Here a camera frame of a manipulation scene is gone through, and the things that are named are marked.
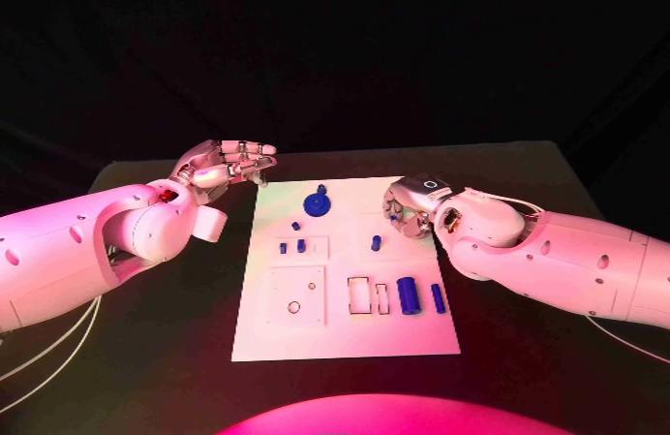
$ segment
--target black background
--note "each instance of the black background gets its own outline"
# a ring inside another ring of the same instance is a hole
[[[668,6],[2,0],[0,213],[207,139],[283,152],[553,140],[606,217],[668,237],[665,200],[640,198],[668,172]]]

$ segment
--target pink round object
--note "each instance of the pink round object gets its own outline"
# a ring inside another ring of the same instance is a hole
[[[257,433],[564,435],[570,432],[518,414],[462,401],[403,394],[351,394],[292,404],[220,432],[223,435]]]

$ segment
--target gray table surface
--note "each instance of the gray table surface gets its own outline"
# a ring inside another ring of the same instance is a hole
[[[116,162],[91,191],[166,177],[174,164]],[[602,217],[558,147],[544,141],[280,155],[269,177],[419,172],[548,210]],[[215,202],[230,214],[218,243],[194,239],[174,261],[104,296],[76,359],[0,416],[4,433],[212,433],[295,402],[362,392],[470,401],[580,433],[670,432],[670,367],[623,347],[583,317],[495,282],[469,280],[443,250],[459,356],[231,362],[256,192],[253,184],[237,185]],[[81,312],[11,334],[2,370],[47,347]],[[4,382],[0,403],[42,381],[73,347],[68,341]]]

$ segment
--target white board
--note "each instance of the white board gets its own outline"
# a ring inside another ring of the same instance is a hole
[[[259,190],[233,361],[462,352],[433,238],[403,236],[381,213],[384,192],[398,178],[277,182]],[[323,217],[310,217],[303,201],[322,183],[334,206]],[[378,252],[371,249],[377,234]],[[372,314],[349,311],[355,277],[370,278]],[[403,277],[417,281],[417,315],[401,311]],[[446,314],[436,311],[434,283]],[[381,314],[378,284],[387,285],[388,314]]]

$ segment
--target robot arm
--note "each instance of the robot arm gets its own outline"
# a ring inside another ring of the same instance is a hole
[[[573,313],[670,328],[670,244],[527,202],[522,214],[506,201],[521,202],[424,174],[391,185],[384,211],[410,237],[433,224],[466,277]]]
[[[210,140],[169,178],[0,218],[0,332],[60,316],[185,248],[217,242],[227,214],[205,204],[277,164],[274,146]]]

